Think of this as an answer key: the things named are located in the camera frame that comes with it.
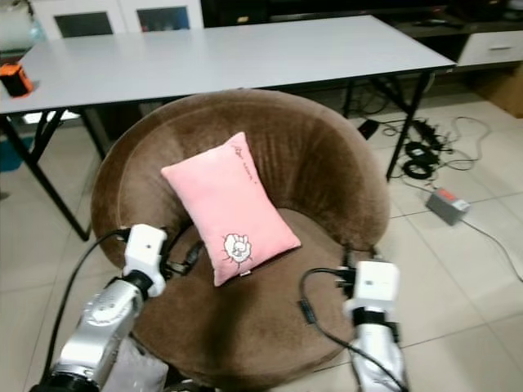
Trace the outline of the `pink pillow with sheep print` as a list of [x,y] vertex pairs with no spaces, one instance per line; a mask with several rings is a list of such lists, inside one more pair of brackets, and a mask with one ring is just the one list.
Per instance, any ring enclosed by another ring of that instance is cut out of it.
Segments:
[[160,173],[197,228],[217,287],[302,245],[266,194],[245,134]]

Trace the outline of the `brown round velvet sofa chair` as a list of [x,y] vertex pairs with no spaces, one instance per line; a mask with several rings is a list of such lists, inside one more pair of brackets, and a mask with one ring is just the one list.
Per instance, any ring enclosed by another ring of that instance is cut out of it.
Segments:
[[133,335],[199,384],[266,390],[332,362],[342,352],[333,336],[354,336],[332,277],[310,277],[306,284],[319,330],[306,324],[298,304],[304,272],[337,268],[348,251],[369,255],[390,220],[385,176],[350,121],[277,91],[221,91],[169,102],[128,128],[102,161],[91,220],[97,235],[124,225],[164,228],[179,264],[201,238],[162,168],[238,133],[246,135],[261,185],[302,246],[219,287],[202,252],[186,276],[173,277],[160,297],[145,303]]

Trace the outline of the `silver robot leg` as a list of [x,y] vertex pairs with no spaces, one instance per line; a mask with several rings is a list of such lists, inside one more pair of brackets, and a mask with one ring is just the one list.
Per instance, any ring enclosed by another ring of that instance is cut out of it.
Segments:
[[161,392],[169,366],[150,354],[134,336],[119,345],[110,377],[101,392]]

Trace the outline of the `black power adapter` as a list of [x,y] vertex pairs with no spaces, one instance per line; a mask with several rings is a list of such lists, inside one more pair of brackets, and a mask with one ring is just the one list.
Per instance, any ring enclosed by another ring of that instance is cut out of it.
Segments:
[[369,140],[378,130],[380,130],[381,127],[382,123],[380,121],[366,119],[356,128],[356,130],[365,140]]

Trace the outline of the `blue box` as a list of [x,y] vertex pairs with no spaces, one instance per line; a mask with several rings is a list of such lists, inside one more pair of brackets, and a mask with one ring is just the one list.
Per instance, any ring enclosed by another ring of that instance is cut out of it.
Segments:
[[0,172],[18,171],[23,162],[22,157],[16,152],[15,146],[7,140],[0,143]]

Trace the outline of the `grey folding table black legs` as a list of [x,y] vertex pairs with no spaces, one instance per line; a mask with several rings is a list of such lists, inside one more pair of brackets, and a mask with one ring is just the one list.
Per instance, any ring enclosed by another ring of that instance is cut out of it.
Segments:
[[374,16],[121,33],[39,42],[21,59],[30,94],[0,100],[1,130],[34,179],[82,240],[78,223],[40,167],[68,111],[101,105],[176,100],[238,88],[370,81],[413,119],[448,57]]

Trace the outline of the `brown cardboard box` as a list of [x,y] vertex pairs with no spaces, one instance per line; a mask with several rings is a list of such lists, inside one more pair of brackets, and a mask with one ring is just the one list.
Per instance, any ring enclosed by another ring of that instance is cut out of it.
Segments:
[[498,108],[523,119],[523,63],[512,70],[483,71],[468,86]]

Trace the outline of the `orange and black device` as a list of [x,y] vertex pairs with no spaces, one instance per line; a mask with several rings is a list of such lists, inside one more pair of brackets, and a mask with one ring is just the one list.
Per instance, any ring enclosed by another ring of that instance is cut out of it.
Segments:
[[11,98],[20,98],[34,92],[34,84],[19,62],[4,63],[0,67],[0,81]]

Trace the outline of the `white cabinet with glass doors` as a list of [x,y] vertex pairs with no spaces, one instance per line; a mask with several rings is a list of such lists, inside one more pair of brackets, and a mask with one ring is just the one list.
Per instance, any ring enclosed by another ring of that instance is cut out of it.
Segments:
[[49,40],[202,29],[201,0],[30,0]]

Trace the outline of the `white drawer unit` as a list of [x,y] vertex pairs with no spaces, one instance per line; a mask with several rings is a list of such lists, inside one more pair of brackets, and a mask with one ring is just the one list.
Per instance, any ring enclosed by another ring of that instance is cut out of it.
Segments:
[[474,33],[467,39],[458,66],[523,62],[523,30]]

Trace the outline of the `translucent white plastic container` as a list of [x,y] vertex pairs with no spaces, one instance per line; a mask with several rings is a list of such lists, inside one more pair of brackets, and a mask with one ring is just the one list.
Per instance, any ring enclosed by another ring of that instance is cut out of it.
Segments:
[[27,50],[41,40],[41,29],[28,3],[11,5],[0,11],[2,53]]

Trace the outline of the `grey power box red switch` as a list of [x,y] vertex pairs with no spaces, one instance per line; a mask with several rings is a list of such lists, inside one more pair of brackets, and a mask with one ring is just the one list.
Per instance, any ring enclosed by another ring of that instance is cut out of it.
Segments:
[[448,225],[456,225],[471,209],[471,203],[447,188],[436,188],[430,193],[426,207]]

